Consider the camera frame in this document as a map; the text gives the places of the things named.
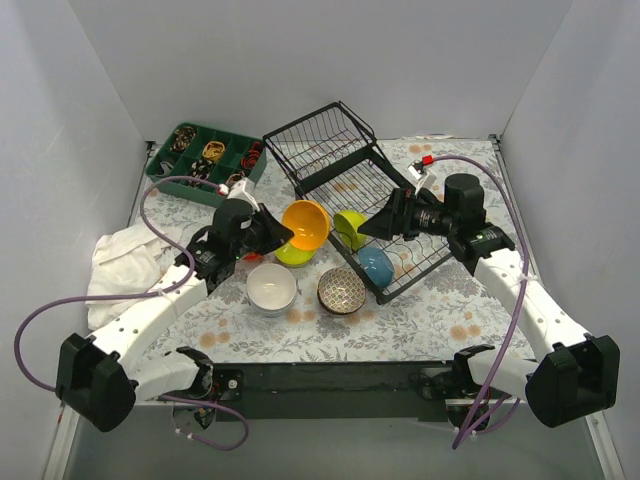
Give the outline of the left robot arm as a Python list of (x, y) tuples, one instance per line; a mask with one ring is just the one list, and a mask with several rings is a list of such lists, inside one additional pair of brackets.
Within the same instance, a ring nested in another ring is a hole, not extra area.
[(213, 364), (203, 353), (180, 347), (148, 367), (141, 354), (173, 322), (233, 275), (249, 253), (266, 254), (292, 239), (262, 203), (224, 201), (211, 225), (198, 230), (151, 290), (106, 326), (61, 345), (55, 394), (101, 432), (120, 425), (139, 401), (178, 392), (205, 398), (213, 386)]

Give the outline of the blue bowl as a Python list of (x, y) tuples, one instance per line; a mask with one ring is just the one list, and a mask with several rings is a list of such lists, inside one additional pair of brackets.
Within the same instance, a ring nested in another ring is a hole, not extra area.
[(363, 247), (357, 252), (361, 268), (380, 289), (388, 287), (395, 275), (395, 268), (386, 253), (380, 248)]

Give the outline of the lime green bowl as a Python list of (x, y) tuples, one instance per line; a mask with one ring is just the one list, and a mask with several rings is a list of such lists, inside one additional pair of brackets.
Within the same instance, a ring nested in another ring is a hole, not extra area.
[(353, 210), (342, 210), (333, 215), (334, 229), (351, 251), (359, 250), (366, 242), (367, 237), (358, 232), (366, 221), (364, 214)]
[(286, 243), (282, 247), (278, 248), (274, 255), (285, 267), (300, 268), (308, 264), (315, 253), (315, 250), (301, 250), (294, 247), (291, 243)]

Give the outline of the brown patterned bowl row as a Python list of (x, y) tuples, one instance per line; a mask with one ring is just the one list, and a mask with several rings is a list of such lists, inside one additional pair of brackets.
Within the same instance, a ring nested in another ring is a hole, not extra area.
[(318, 302), (329, 314), (343, 317), (352, 315), (360, 310), (366, 302), (366, 297), (327, 297), (319, 295)]
[(360, 277), (348, 268), (332, 268), (319, 279), (317, 297), (366, 297), (366, 287)]

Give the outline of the yellow orange bowl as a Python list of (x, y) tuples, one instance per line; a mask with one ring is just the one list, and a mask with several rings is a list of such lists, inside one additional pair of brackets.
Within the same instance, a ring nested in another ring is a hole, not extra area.
[(282, 224), (294, 234), (290, 244), (302, 251), (319, 249), (330, 231), (328, 213), (311, 200), (297, 200), (290, 204), (283, 213)]

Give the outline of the lime green bowl front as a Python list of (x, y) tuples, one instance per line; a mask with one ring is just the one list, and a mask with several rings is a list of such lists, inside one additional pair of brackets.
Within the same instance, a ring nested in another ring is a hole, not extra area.
[(333, 215), (334, 229), (351, 251), (359, 250), (366, 242), (367, 237), (358, 232), (366, 221), (364, 214), (353, 210), (342, 210)]

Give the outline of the red orange bowl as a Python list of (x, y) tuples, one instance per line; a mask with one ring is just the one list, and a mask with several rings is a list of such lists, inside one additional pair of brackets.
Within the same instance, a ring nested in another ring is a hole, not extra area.
[(259, 260), (261, 260), (261, 259), (262, 259), (262, 256), (261, 256), (260, 254), (257, 254), (257, 253), (252, 252), (252, 253), (247, 254), (247, 255), (244, 257), (244, 259), (245, 259), (246, 261), (259, 261)]

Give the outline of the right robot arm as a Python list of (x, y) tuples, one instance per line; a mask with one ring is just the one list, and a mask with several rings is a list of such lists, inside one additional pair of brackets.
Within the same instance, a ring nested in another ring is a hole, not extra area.
[(410, 239), (420, 233), (447, 240), (453, 257), (511, 314), (534, 353), (509, 360), (481, 345), (454, 357), (452, 383), (464, 397), (488, 388), (527, 402), (553, 428), (611, 408), (616, 402), (620, 349), (608, 335), (595, 337), (526, 273), (529, 263), (514, 242), (486, 219), (477, 177), (446, 178), (444, 199), (396, 188), (384, 207), (359, 228), (377, 239)]

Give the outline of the lime green bowl back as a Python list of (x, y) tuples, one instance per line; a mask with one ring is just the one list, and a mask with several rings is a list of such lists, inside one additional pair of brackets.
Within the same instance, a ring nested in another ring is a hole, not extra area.
[(294, 247), (291, 243), (286, 243), (282, 247), (278, 248), (274, 255), (285, 267), (300, 268), (308, 264), (315, 253), (315, 250), (301, 250)]

